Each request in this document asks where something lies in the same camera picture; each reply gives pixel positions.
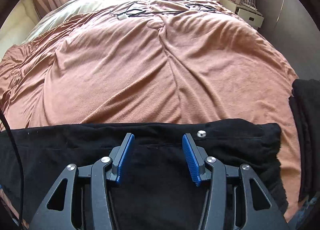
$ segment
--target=bed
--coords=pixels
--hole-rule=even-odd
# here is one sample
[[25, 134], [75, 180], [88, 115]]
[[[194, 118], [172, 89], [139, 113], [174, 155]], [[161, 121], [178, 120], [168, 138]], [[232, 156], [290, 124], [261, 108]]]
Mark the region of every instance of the bed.
[[[124, 20], [110, 14], [133, 8], [185, 12]], [[276, 122], [288, 221], [298, 209], [301, 180], [288, 103], [296, 78], [281, 53], [216, 1], [72, 0], [7, 50], [0, 63], [0, 106], [12, 129], [226, 118]]]

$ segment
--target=silver screw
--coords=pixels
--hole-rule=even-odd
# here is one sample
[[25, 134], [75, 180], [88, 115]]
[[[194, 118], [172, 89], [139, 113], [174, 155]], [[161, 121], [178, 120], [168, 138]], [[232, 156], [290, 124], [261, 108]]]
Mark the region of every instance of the silver screw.
[[197, 132], [197, 136], [199, 138], [204, 138], [206, 135], [207, 135], [206, 131], [200, 130], [200, 131]]
[[67, 166], [67, 170], [74, 170], [75, 168], [76, 168], [76, 166], [73, 163], [71, 163]]
[[250, 166], [249, 166], [248, 164], [242, 164], [242, 165], [241, 165], [241, 168], [242, 168], [243, 170], [250, 170]]
[[108, 157], [108, 156], [105, 156], [105, 157], [102, 157], [102, 158], [101, 158], [101, 161], [102, 161], [103, 163], [108, 163], [110, 160], [111, 160], [111, 159], [110, 159], [110, 157]]
[[214, 163], [216, 162], [216, 160], [217, 159], [215, 157], [212, 157], [212, 156], [207, 157], [207, 162]]

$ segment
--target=blue rubber pad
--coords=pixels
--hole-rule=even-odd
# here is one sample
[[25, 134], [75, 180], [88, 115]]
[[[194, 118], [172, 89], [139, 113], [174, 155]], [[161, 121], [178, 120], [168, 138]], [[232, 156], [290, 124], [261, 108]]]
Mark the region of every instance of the blue rubber pad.
[[196, 160], [196, 157], [192, 151], [192, 148], [186, 135], [182, 137], [182, 149], [187, 160], [191, 179], [199, 187], [201, 183], [199, 164]]
[[132, 151], [133, 151], [133, 142], [134, 142], [134, 135], [132, 134], [130, 136], [129, 140], [128, 140], [128, 143], [127, 143], [124, 151], [123, 151], [121, 160], [120, 160], [119, 165], [118, 165], [118, 176], [117, 176], [117, 179], [116, 179], [116, 183], [118, 185], [121, 184], [121, 176], [123, 175], [124, 170], [126, 169], [128, 163], [129, 163], [130, 156], [131, 156]]

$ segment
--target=black fabric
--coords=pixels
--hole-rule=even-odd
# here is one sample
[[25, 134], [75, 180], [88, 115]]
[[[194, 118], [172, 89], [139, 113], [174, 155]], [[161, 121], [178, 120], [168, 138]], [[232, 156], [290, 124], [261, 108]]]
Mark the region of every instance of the black fabric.
[[[205, 130], [205, 138], [197, 131]], [[205, 187], [191, 181], [181, 148], [191, 133], [196, 144], [223, 163], [247, 163], [276, 200], [287, 201], [280, 178], [281, 129], [275, 123], [254, 125], [242, 119], [206, 124], [74, 124], [13, 130], [25, 174], [24, 219], [31, 221], [42, 199], [69, 163], [93, 164], [121, 144], [127, 132], [135, 149], [121, 187], [112, 189], [120, 229], [196, 229]], [[6, 132], [0, 133], [0, 182], [19, 206], [18, 166]]]
[[301, 201], [320, 191], [320, 82], [296, 79], [292, 87], [289, 104], [300, 143]]

